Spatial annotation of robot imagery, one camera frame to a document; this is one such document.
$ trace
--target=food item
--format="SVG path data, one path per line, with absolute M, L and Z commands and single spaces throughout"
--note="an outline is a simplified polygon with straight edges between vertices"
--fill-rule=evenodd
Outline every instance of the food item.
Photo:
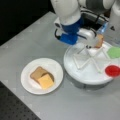
M 46 74 L 38 79 L 39 84 L 41 85 L 42 89 L 47 89 L 53 86 L 54 82 L 51 79 L 49 74 Z
M 97 43 L 97 45 L 95 46 L 95 48 L 101 48 L 102 44 L 103 44 L 103 41 L 104 41 L 104 37 L 101 34 L 98 34 L 97 37 L 99 39 L 99 42 Z
M 43 69 L 42 67 L 36 68 L 36 70 L 30 75 L 30 77 L 34 79 L 36 82 L 38 82 L 38 79 L 44 76 L 45 74 L 49 74 L 51 79 L 54 81 L 53 75 L 49 73 L 47 70 Z
M 120 68 L 116 65 L 110 65 L 105 69 L 105 72 L 110 77 L 117 77 L 120 75 Z
M 111 59 L 120 58 L 120 48 L 119 47 L 111 47 L 107 51 L 107 53 Z
M 53 75 L 42 67 L 36 68 L 36 70 L 31 73 L 30 77 L 39 83 L 42 89 L 47 89 L 54 84 Z

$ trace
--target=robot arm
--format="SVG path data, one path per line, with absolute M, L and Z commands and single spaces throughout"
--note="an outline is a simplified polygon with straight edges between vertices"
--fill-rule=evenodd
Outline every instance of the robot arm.
M 111 8 L 114 0 L 51 0 L 51 3 L 59 17 L 63 31 L 61 41 L 75 44 L 78 37 L 82 36 L 87 40 L 85 41 L 87 45 L 95 46 L 97 43 L 95 32 L 91 29 L 82 28 L 83 20 L 80 6 L 101 14 Z

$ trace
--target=red object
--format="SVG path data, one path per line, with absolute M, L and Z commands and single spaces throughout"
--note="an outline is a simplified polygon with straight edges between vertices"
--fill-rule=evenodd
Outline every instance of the red object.
M 110 77 L 117 77 L 120 75 L 120 67 L 115 65 L 110 65 L 105 69 L 105 72 Z

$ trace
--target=gray table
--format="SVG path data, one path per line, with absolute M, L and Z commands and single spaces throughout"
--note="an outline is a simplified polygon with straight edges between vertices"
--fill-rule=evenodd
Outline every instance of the gray table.
M 0 80 L 42 120 L 118 120 L 120 119 L 120 78 L 97 91 L 76 88 L 69 81 L 63 56 L 67 45 L 54 38 L 49 12 L 0 47 Z M 32 60 L 47 57 L 58 61 L 64 79 L 54 92 L 37 96 L 21 85 L 23 68 Z

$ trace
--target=green object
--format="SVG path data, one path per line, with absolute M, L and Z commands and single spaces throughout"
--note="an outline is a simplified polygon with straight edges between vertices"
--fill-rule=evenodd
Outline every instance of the green object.
M 108 51 L 107 51 L 108 55 L 110 58 L 114 59 L 114 58 L 120 58 L 120 48 L 119 47 L 111 47 Z

